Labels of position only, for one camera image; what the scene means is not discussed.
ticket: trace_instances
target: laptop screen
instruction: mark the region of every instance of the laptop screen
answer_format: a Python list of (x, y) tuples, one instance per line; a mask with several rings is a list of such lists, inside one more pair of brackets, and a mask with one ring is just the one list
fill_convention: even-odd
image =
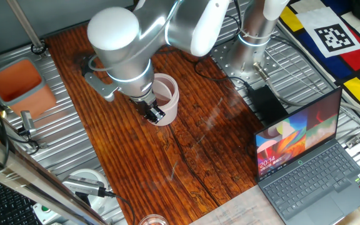
[(342, 89), (336, 89), (255, 135), (260, 180), (336, 136)]

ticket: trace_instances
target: power adapter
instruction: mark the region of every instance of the power adapter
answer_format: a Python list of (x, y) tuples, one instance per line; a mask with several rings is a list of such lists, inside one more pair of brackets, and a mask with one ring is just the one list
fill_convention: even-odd
[(288, 115), (279, 99), (273, 94), (270, 88), (265, 85), (254, 90), (250, 85), (247, 86), (248, 98), (254, 104), (258, 113), (262, 114), (265, 126)]

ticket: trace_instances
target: keyboard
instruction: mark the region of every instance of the keyboard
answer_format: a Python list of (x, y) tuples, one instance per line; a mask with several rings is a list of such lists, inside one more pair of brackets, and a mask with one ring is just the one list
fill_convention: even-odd
[(33, 204), (26, 196), (0, 184), (1, 225), (41, 225), (33, 210)]
[(346, 176), (357, 168), (345, 154), (340, 145), (333, 146), (264, 190), (274, 207), (289, 219), (327, 193), (351, 185)]

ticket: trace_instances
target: laptop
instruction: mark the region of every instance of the laptop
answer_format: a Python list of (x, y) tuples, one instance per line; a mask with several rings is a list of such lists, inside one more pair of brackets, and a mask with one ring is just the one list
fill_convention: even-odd
[(341, 93), (255, 134), (258, 186), (286, 224), (335, 224), (360, 206), (360, 167), (336, 140)]

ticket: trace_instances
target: laptop wallpaper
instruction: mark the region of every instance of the laptop wallpaper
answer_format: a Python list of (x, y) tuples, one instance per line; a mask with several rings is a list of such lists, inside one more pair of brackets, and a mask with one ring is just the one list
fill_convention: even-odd
[(260, 177), (336, 132), (339, 95), (335, 92), (256, 135)]

